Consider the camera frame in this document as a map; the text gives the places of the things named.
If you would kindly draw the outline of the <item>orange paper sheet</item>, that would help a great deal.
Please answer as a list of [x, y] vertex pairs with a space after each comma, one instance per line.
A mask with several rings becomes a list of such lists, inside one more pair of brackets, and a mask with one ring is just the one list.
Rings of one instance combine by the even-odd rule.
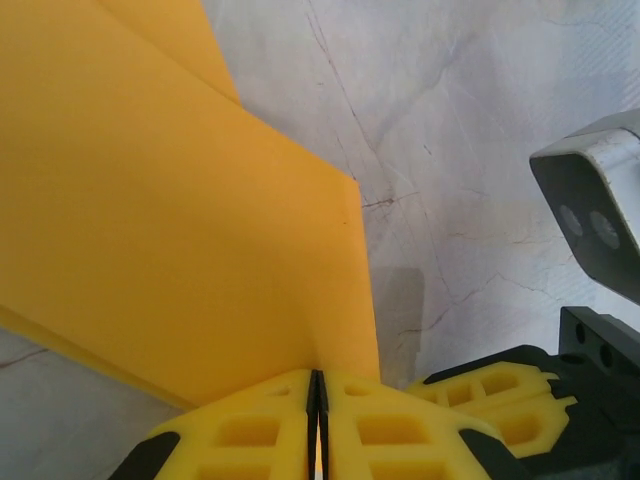
[[183, 408], [377, 379], [358, 185], [242, 107], [200, 0], [0, 0], [0, 327]]

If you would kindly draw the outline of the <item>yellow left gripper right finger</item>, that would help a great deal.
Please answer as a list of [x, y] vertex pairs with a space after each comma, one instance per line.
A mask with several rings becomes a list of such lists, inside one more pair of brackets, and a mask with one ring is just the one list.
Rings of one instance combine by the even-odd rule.
[[344, 373], [324, 381], [330, 480], [530, 480], [479, 419]]

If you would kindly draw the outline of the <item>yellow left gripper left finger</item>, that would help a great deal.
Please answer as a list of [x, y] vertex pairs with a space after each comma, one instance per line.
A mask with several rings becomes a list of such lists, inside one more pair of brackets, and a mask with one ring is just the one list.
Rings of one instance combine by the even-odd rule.
[[108, 480], [308, 480], [309, 370], [294, 370], [156, 427]]

